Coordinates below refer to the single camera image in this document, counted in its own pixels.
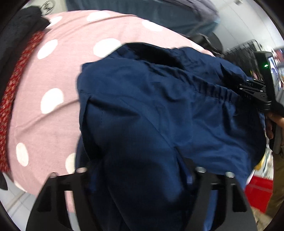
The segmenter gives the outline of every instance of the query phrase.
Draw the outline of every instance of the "white floor tile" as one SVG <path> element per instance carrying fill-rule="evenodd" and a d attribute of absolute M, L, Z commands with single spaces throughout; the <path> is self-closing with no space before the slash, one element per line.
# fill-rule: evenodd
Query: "white floor tile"
<path fill-rule="evenodd" d="M 36 200 L 36 196 L 30 194 L 24 201 L 23 201 L 23 205 L 29 210 L 32 210 L 32 207 L 35 203 Z"/>
<path fill-rule="evenodd" d="M 4 208 L 6 209 L 6 205 L 15 197 L 15 195 L 9 190 L 2 190 L 0 189 L 0 201 Z"/>
<path fill-rule="evenodd" d="M 20 201 L 17 201 L 8 212 L 9 216 L 12 217 L 15 212 L 18 210 L 18 208 L 22 205 L 22 203 Z"/>
<path fill-rule="evenodd" d="M 24 195 L 21 196 L 20 202 L 24 202 L 29 196 L 30 196 L 29 193 L 25 193 Z"/>
<path fill-rule="evenodd" d="M 15 184 L 10 180 L 10 178 L 4 174 L 4 177 L 6 179 L 7 185 L 8 185 L 8 189 L 14 194 L 17 195 L 19 193 L 22 192 L 21 189 L 19 189 L 17 186 L 15 186 Z"/>
<path fill-rule="evenodd" d="M 30 211 L 25 206 L 20 205 L 11 218 L 21 231 L 25 231 L 29 215 Z"/>

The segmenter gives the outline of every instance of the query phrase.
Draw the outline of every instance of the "white polka dot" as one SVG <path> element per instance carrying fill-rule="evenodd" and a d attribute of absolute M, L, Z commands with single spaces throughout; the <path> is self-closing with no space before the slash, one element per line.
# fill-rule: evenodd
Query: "white polka dot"
<path fill-rule="evenodd" d="M 50 19 L 50 20 L 49 20 L 50 24 L 49 24 L 46 28 L 55 25 L 55 24 L 58 23 L 61 19 L 62 19 L 62 16 L 57 16 L 57 17 L 54 17 L 54 18 Z"/>
<path fill-rule="evenodd" d="M 17 181 L 14 180 L 14 184 L 15 184 L 15 186 L 17 186 L 19 189 L 21 189 L 22 191 L 24 191 L 24 192 L 27 193 L 27 191 L 26 191 Z"/>
<path fill-rule="evenodd" d="M 95 20 L 108 18 L 108 17 L 110 17 L 110 15 L 107 12 L 97 11 L 97 12 L 90 13 L 87 17 L 87 21 L 92 22 L 92 21 L 95 21 Z"/>
<path fill-rule="evenodd" d="M 121 46 L 120 41 L 118 41 L 115 38 L 107 38 L 99 41 L 95 46 L 94 46 L 94 55 L 104 58 L 108 56 L 110 53 L 112 53 L 114 50 L 119 48 Z"/>
<path fill-rule="evenodd" d="M 29 163 L 29 154 L 26 149 L 26 146 L 23 143 L 18 143 L 16 146 L 16 156 L 18 162 L 26 167 Z"/>
<path fill-rule="evenodd" d="M 65 161 L 65 168 L 69 174 L 75 172 L 75 153 L 71 153 Z"/>
<path fill-rule="evenodd" d="M 54 51 L 54 49 L 57 47 L 57 45 L 58 45 L 57 39 L 53 39 L 51 41 L 48 41 L 38 51 L 37 58 L 38 59 L 44 59 L 45 57 L 49 56 Z"/>
<path fill-rule="evenodd" d="M 163 30 L 163 27 L 162 27 L 162 26 L 160 26 L 160 25 L 158 25 L 158 24 L 156 24 L 156 23 L 150 22 L 150 21 L 148 21 L 148 20 L 143 20 L 143 21 L 142 21 L 142 25 L 143 25 L 144 27 L 146 27 L 147 29 L 151 30 L 151 31 L 157 31 L 157 32 L 159 32 L 159 31 L 162 31 L 162 30 Z"/>
<path fill-rule="evenodd" d="M 56 106 L 63 103 L 63 92 L 58 88 L 52 88 L 47 91 L 41 99 L 40 110 L 42 114 L 52 112 Z"/>

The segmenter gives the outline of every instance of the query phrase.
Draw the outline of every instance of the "clothing rack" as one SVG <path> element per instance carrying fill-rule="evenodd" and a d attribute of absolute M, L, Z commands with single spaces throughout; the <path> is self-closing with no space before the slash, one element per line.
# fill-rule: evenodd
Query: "clothing rack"
<path fill-rule="evenodd" d="M 255 40 L 249 40 L 222 55 L 222 58 L 239 66 L 247 76 L 262 80 L 258 65 L 254 56 L 255 51 L 261 51 L 262 46 Z"/>

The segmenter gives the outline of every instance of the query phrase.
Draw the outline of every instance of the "human hand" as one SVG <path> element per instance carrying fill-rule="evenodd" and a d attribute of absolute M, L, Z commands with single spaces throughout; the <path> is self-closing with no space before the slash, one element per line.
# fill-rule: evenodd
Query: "human hand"
<path fill-rule="evenodd" d="M 269 139 L 273 139 L 274 135 L 272 132 L 272 123 L 271 121 L 275 122 L 279 127 L 284 130 L 284 118 L 278 114 L 273 112 L 269 112 L 265 115 L 265 130 L 266 135 Z"/>

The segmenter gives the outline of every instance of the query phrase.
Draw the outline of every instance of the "dark gray cloth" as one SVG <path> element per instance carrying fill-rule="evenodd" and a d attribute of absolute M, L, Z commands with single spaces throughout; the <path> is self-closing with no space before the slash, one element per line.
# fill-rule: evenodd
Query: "dark gray cloth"
<path fill-rule="evenodd" d="M 164 0 L 171 3 L 180 3 L 193 9 L 202 20 L 214 21 L 218 19 L 218 11 L 210 0 Z"/>
<path fill-rule="evenodd" d="M 29 39 L 48 25 L 49 21 L 41 16 L 40 9 L 32 6 L 17 12 L 4 28 L 0 35 L 0 100 Z"/>
<path fill-rule="evenodd" d="M 0 189 L 8 190 L 7 182 L 2 172 L 0 172 Z"/>
<path fill-rule="evenodd" d="M 219 17 L 209 0 L 66 0 L 69 11 L 109 10 L 140 18 L 184 35 L 209 35 L 218 25 Z"/>

